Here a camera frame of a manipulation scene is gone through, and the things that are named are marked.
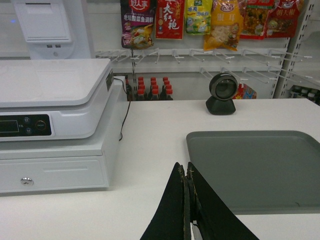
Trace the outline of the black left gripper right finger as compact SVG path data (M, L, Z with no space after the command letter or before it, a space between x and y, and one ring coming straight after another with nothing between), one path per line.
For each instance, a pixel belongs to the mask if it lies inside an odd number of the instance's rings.
M258 237L226 206L192 162L187 165L190 220L203 240L257 240Z

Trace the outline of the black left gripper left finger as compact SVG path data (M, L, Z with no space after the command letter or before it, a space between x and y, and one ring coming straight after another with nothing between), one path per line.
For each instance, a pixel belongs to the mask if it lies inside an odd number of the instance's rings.
M175 163L163 195L142 240L190 240L189 183L182 165Z

